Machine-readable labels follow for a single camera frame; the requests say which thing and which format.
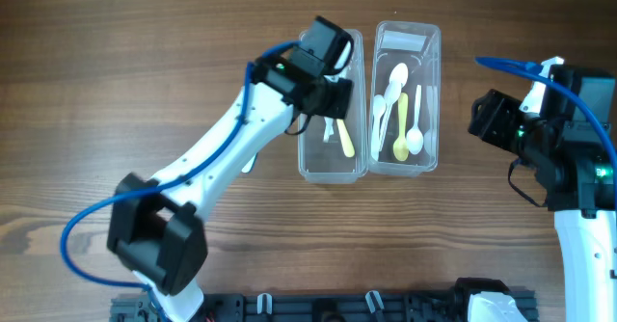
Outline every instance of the plastic bin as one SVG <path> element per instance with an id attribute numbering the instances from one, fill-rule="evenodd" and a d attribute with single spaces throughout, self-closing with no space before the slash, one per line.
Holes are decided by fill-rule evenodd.
<path id="1" fill-rule="evenodd" d="M 416 86 L 421 86 L 418 127 L 424 138 L 419 154 L 409 154 L 405 161 L 394 157 L 393 144 L 399 135 L 398 106 L 394 103 L 388 121 L 384 145 L 377 156 L 371 154 L 373 115 L 368 111 L 368 169 L 377 174 L 417 176 L 437 167 L 440 127 L 440 91 L 442 65 L 442 34 L 431 24 L 384 21 L 377 26 L 373 59 L 370 109 L 376 94 L 384 95 L 389 76 L 399 63 L 405 63 L 409 77 L 402 92 L 409 96 L 405 133 L 414 125 Z"/>
<path id="2" fill-rule="evenodd" d="M 321 117 L 313 117 L 303 134 L 298 138 L 298 169 L 311 183 L 353 183 L 367 171 L 367 129 L 366 129 L 366 91 L 364 85 L 364 56 L 362 34 L 353 29 L 346 30 L 354 39 L 354 54 L 347 67 L 345 78 L 354 82 L 350 107 L 345 127 L 354 145 L 356 154 L 348 158 L 344 155 L 340 142 L 339 129 L 335 121 L 332 134 L 324 143 L 326 123 Z M 306 117 L 298 118 L 298 128 Z"/>

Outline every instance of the yellow utensil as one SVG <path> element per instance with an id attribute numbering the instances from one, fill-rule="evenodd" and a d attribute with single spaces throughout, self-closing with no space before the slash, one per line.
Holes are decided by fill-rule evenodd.
<path id="1" fill-rule="evenodd" d="M 338 125 L 338 135 L 340 136 L 340 143 L 343 146 L 343 153 L 345 157 L 351 158 L 356 155 L 356 151 L 354 150 L 354 144 L 352 144 L 347 128 L 345 127 L 345 122 L 343 120 L 336 120 L 336 125 Z"/>
<path id="2" fill-rule="evenodd" d="M 394 142 L 394 157 L 403 162 L 409 156 L 407 140 L 405 139 L 405 124 L 407 123 L 407 108 L 409 107 L 409 97 L 401 94 L 398 98 L 398 138 Z"/>

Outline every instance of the wooden table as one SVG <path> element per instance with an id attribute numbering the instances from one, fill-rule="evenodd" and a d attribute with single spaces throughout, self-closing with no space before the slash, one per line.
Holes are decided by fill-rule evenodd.
<path id="1" fill-rule="evenodd" d="M 236 97 L 246 61 L 317 14 L 362 32 L 368 82 L 380 21 L 442 29 L 439 167 L 312 185 L 297 139 L 278 138 L 206 225 L 206 292 L 400 291 L 478 276 L 536 290 L 542 321 L 563 321 L 552 214 L 510 189 L 512 154 L 467 133 L 476 98 L 523 98 L 529 82 L 473 57 L 558 54 L 615 72 L 615 0 L 0 0 L 0 321 L 106 320 L 121 291 L 64 267 L 64 224 L 127 173 L 175 160 Z M 514 178 L 544 196 L 531 172 Z M 88 218 L 70 251 L 132 280 L 105 248 L 108 222 L 109 210 Z"/>

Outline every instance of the table top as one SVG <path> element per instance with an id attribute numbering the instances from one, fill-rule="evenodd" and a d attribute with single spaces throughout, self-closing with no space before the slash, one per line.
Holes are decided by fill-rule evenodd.
<path id="1" fill-rule="evenodd" d="M 491 88 L 523 98 L 530 84 L 473 57 L 560 55 L 615 72 L 615 0 L 0 0 L 0 321 L 106 320 L 122 291 L 63 266 L 64 224 L 129 172 L 175 160 L 224 114 L 246 62 L 317 14 L 362 32 L 367 84 L 380 21 L 441 28 L 439 166 L 313 185 L 298 173 L 297 138 L 277 138 L 205 226 L 205 291 L 401 291 L 487 277 L 536 290 L 542 321 L 563 321 L 553 215 L 510 189 L 512 154 L 467 133 L 476 98 Z M 544 197 L 532 172 L 514 179 Z M 109 215 L 86 219 L 69 249 L 90 272 L 133 280 L 106 250 Z"/>

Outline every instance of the white spoon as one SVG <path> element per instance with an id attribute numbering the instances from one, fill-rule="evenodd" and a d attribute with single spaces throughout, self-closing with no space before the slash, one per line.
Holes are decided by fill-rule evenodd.
<path id="1" fill-rule="evenodd" d="M 384 99 L 386 100 L 386 115 L 384 116 L 382 127 L 379 130 L 379 138 L 381 140 L 381 144 L 379 146 L 380 151 L 384 147 L 384 140 L 386 139 L 386 130 L 388 130 L 388 120 L 389 115 L 392 112 L 392 105 L 394 105 L 396 100 L 398 100 L 398 97 L 401 95 L 401 90 L 405 87 L 408 77 L 409 71 L 407 70 L 407 65 L 405 63 L 399 63 L 396 65 L 396 67 L 392 70 L 392 73 L 389 75 L 389 84 L 386 88 L 386 92 L 384 93 Z"/>
<path id="2" fill-rule="evenodd" d="M 407 148 L 411 154 L 418 154 L 424 145 L 424 136 L 417 127 L 420 118 L 420 101 L 422 100 L 422 86 L 416 87 L 416 103 L 414 108 L 414 126 L 407 132 Z"/>
<path id="3" fill-rule="evenodd" d="M 379 121 L 386 112 L 386 100 L 381 94 L 373 98 L 373 130 L 370 132 L 370 154 L 373 159 L 379 158 Z"/>

